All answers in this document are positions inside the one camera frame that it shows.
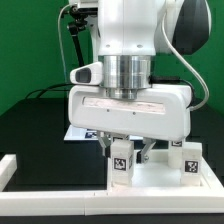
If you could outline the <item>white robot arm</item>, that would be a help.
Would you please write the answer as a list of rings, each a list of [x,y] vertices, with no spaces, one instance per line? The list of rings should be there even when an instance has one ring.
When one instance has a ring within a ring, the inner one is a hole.
[[[77,6],[96,12],[88,18],[94,61],[70,73],[70,123],[95,130],[111,159],[132,147],[133,136],[147,148],[158,140],[183,141],[197,108],[193,90],[154,75],[154,58],[167,53],[183,60],[207,42],[207,0],[95,0]]]

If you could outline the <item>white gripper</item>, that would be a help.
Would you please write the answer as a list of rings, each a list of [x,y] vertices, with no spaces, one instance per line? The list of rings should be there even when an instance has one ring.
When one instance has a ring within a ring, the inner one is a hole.
[[[101,86],[100,62],[72,70],[70,80],[69,121],[75,127],[97,130],[102,155],[107,158],[111,157],[111,133],[145,137],[141,163],[147,161],[155,139],[180,141],[190,133],[192,91],[186,85],[154,84],[138,91],[135,100],[112,99]]]

